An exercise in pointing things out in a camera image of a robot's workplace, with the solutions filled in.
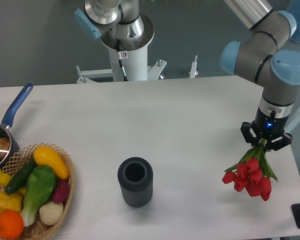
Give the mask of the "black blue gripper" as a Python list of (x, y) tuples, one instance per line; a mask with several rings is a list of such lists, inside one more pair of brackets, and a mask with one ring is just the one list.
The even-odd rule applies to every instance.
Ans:
[(284, 130), (287, 120), (288, 116), (277, 118), (274, 113), (266, 115), (258, 108), (254, 121), (244, 121), (240, 131), (245, 142), (251, 146), (257, 147), (263, 138), (266, 139), (266, 152), (278, 151), (292, 143), (293, 136)]

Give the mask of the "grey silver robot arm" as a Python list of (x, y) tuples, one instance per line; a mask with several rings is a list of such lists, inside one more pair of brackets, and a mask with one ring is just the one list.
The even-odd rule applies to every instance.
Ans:
[[(220, 66), (263, 88), (253, 122), (241, 125), (247, 143), (277, 151), (292, 142), (285, 125), (300, 90), (300, 52), (282, 46), (296, 31), (294, 16), (275, 11), (266, 0), (229, 0), (227, 5), (252, 32), (244, 43), (226, 45)], [(148, 66), (148, 45), (154, 37), (151, 20), (137, 0), (87, 0), (74, 13), (79, 27), (107, 47), (116, 82), (158, 80), (166, 62)]]

